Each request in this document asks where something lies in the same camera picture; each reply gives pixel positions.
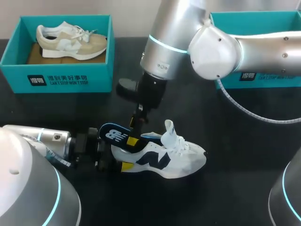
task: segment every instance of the teal shoe box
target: teal shoe box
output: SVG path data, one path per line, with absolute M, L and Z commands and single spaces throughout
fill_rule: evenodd
M 41 24 L 56 27 L 63 21 L 108 37 L 105 63 L 27 65 L 36 29 Z M 15 93 L 111 92 L 115 39 L 111 16 L 22 16 L 0 62 Z
M 301 31 L 301 16 L 297 11 L 214 12 L 210 17 L 212 23 L 227 34 L 256 35 Z M 222 83 L 227 89 L 301 87 L 301 76 L 232 73 L 223 78 Z

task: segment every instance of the n logo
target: n logo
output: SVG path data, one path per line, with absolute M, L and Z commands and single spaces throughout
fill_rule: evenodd
M 105 135 L 107 138 L 110 138 L 112 140 L 115 140 L 116 142 L 119 142 L 126 138 L 128 135 L 127 134 L 122 134 L 121 132 L 111 129 L 109 133 Z
M 147 152 L 136 163 L 139 165 L 145 165 L 145 164 L 149 163 L 151 167 L 157 168 L 159 170 L 164 169 L 170 163 L 170 158 L 169 158 L 167 152 L 165 153 L 165 155 L 162 157 L 162 159 L 160 161 L 158 161 L 158 159 L 159 159 L 159 153 Z

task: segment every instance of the shoelace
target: shoelace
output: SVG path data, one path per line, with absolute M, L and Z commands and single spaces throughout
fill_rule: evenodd
M 74 35 L 72 39 L 79 38 L 79 40 L 83 40 L 85 42 L 89 42 L 90 35 L 96 31 L 96 30 L 93 30 L 91 32 L 89 32 L 88 30 L 85 31 L 84 29 L 82 29 L 77 25 L 75 25 L 73 29 L 76 29 L 76 35 Z
M 185 139 L 183 137 L 178 136 L 178 145 L 174 149 L 175 153 L 181 155 L 183 152 L 186 152 L 189 149 L 190 148 L 189 148 L 189 145 L 188 145 L 187 141 L 185 141 Z

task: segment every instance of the white wall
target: white wall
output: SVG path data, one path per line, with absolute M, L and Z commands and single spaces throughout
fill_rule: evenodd
M 147 36 L 161 0 L 1 0 L 0 39 L 20 15 L 111 14 L 115 35 Z M 207 0 L 208 11 L 293 10 L 300 0 Z

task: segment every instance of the sneaker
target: sneaker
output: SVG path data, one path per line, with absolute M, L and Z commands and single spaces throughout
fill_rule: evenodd
M 88 60 L 102 54 L 107 48 L 106 37 L 93 32 L 66 22 L 51 28 L 40 25 L 37 28 L 37 41 L 42 47 L 43 57 Z
M 181 178 L 188 176 L 206 163 L 205 150 L 193 143 L 187 142 L 176 134 L 174 123 L 165 121 L 166 133 L 144 134 L 144 136 L 160 137 L 163 146 L 149 142 L 140 152 L 129 153 L 111 145 L 114 158 L 118 161 L 133 163 L 130 169 L 123 172 L 141 172 L 151 170 L 164 178 Z

